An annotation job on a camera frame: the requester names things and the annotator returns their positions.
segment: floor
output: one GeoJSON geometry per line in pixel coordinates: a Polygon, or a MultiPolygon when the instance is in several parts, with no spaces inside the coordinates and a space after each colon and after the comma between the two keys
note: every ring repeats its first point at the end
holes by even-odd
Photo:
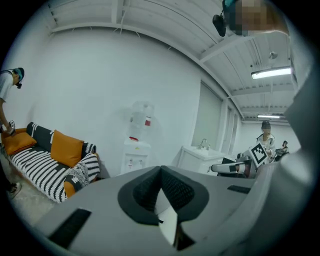
{"type": "Polygon", "coordinates": [[[56,203],[23,178],[12,174],[8,160],[3,155],[0,155],[0,159],[8,180],[22,185],[21,191],[11,200],[12,206],[16,213],[33,227],[56,203]]]}

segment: patterned pillow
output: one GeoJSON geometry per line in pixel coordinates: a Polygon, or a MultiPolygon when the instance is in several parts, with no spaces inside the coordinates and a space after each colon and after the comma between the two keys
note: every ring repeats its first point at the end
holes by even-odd
{"type": "Polygon", "coordinates": [[[35,124],[34,122],[31,122],[26,127],[26,133],[36,140],[36,146],[39,146],[44,150],[51,152],[51,145],[54,137],[53,130],[46,129],[40,125],[35,124]]]}

